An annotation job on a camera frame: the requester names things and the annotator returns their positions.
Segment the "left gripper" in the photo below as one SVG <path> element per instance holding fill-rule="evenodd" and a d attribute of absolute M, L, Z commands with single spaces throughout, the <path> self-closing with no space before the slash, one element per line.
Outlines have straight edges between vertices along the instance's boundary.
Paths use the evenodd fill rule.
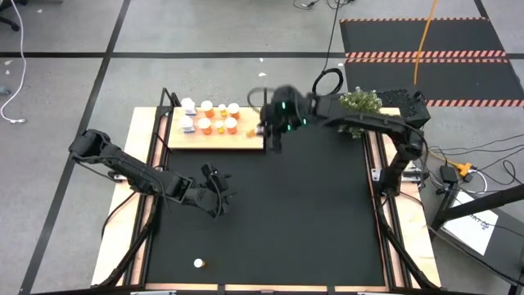
<path fill-rule="evenodd" d="M 201 172 L 206 181 L 192 188 L 190 201 L 213 218 L 223 216 L 228 211 L 230 195 L 236 191 L 228 185 L 231 175 L 222 174 L 216 167 L 206 163 L 201 167 Z"/>

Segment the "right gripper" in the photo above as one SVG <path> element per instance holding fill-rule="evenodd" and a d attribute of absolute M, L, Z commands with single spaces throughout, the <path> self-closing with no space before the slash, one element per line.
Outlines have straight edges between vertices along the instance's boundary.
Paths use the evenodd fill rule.
<path fill-rule="evenodd" d="M 295 87 L 285 85 L 276 88 L 269 104 L 260 109 L 257 134 L 270 141 L 269 150 L 282 152 L 282 134 L 307 125 L 314 118 L 311 99 Z"/>

